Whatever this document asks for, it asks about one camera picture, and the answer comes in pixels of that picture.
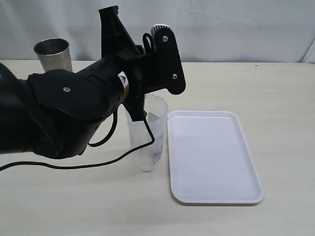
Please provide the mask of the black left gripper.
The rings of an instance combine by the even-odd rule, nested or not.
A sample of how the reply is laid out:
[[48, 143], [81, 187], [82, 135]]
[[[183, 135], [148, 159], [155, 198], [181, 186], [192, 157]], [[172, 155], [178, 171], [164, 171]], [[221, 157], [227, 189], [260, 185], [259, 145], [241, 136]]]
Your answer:
[[100, 9], [101, 59], [98, 61], [99, 94], [102, 115], [111, 115], [120, 105], [132, 121], [143, 121], [144, 51], [136, 45], [118, 16], [117, 6]]

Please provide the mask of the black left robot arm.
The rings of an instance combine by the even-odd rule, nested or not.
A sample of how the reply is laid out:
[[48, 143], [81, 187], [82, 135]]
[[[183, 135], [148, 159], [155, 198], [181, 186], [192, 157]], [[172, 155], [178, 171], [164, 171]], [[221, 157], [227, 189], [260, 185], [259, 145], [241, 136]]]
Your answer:
[[70, 72], [53, 69], [18, 79], [0, 67], [0, 151], [50, 159], [81, 155], [102, 122], [123, 105], [143, 118], [143, 52], [115, 6], [99, 10], [101, 59]]

